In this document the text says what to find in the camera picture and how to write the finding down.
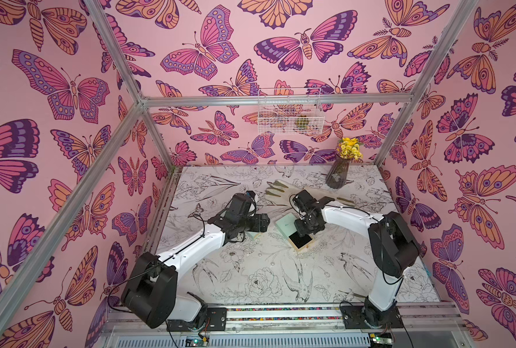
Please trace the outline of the mint jewelry box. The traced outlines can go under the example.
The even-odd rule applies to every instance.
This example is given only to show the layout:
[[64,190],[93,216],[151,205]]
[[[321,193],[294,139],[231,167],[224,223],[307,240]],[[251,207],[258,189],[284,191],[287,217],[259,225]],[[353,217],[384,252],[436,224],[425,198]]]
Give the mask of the mint jewelry box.
[[261,236],[262,234],[261,233],[257,233],[257,232],[250,232],[250,231],[247,231],[245,233],[246,237],[248,239],[252,239],[252,240],[255,240],[256,238],[258,238],[259,236]]
[[301,252],[309,248],[315,240],[310,235],[300,236],[295,226],[296,221],[297,216],[287,213],[275,222],[275,227],[297,252]]

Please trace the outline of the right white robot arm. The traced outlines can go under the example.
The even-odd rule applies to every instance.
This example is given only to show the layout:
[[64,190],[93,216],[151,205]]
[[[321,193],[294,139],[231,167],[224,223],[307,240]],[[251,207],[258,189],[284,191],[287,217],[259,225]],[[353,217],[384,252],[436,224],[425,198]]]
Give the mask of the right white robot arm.
[[300,216],[294,222],[299,236],[315,235],[332,224],[369,238],[378,273],[365,298],[362,317],[373,329],[387,325],[397,304],[404,273],[420,255],[420,245],[401,214],[367,213],[337,203],[331,197],[317,200],[306,190],[291,195],[289,202]]

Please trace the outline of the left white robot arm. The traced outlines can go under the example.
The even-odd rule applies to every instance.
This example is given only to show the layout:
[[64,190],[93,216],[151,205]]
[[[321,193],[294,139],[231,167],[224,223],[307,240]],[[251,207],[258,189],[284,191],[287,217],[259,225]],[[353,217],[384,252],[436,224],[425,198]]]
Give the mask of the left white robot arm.
[[265,233],[270,218],[258,213],[253,191],[234,194],[227,206],[203,221],[194,236],[155,255],[143,253],[125,283],[121,303],[150,329],[181,322],[200,329],[208,322],[208,304],[195,294],[181,294],[179,281],[209,254],[237,242],[250,231]]

